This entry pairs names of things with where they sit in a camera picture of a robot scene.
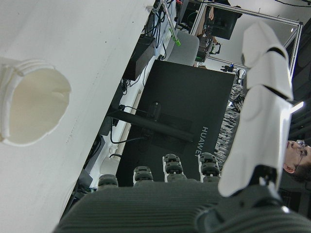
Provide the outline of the right robot dexterous hand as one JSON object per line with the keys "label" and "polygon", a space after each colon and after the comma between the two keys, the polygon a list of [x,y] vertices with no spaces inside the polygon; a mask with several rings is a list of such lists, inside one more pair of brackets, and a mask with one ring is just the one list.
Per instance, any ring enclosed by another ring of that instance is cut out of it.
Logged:
{"label": "right robot dexterous hand", "polygon": [[277,192],[291,120],[288,54],[259,21],[244,31],[247,94],[218,182],[174,175],[84,196],[57,233],[308,233],[311,222]]}

